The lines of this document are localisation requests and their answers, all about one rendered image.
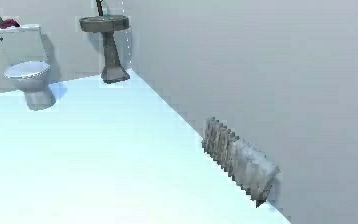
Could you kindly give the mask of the dark grey pedestal sink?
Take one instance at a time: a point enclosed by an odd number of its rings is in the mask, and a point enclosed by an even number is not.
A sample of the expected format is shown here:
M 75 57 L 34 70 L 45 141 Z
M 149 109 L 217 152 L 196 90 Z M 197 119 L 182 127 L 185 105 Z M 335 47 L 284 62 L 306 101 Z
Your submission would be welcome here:
M 129 18 L 124 15 L 91 16 L 79 19 L 80 28 L 86 33 L 100 33 L 103 38 L 104 68 L 101 78 L 104 83 L 112 84 L 126 81 L 130 75 L 121 65 L 114 33 L 130 27 Z

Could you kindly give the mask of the dark red cloth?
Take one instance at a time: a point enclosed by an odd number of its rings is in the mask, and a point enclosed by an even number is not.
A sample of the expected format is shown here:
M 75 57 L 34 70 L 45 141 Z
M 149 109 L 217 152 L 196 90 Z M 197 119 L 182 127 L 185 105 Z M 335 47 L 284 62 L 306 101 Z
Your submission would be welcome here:
M 9 27 L 19 27 L 20 24 L 14 19 L 6 19 L 1 25 L 1 29 L 7 29 Z

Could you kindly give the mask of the grey ribbed radiator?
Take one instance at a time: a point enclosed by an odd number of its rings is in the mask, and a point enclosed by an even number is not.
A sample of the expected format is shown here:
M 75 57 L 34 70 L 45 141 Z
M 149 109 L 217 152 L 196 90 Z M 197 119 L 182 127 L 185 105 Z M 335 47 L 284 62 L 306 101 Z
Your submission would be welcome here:
M 267 201 L 277 164 L 215 117 L 205 122 L 202 148 L 250 199 L 260 207 Z

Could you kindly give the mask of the white toilet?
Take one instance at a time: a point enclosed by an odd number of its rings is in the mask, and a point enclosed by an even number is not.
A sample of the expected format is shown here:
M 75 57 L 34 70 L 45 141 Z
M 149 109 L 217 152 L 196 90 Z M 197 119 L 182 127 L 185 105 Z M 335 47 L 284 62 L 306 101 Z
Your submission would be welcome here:
M 0 50 L 8 67 L 3 76 L 20 90 L 30 110 L 44 110 L 56 103 L 50 84 L 51 65 L 39 24 L 0 28 Z

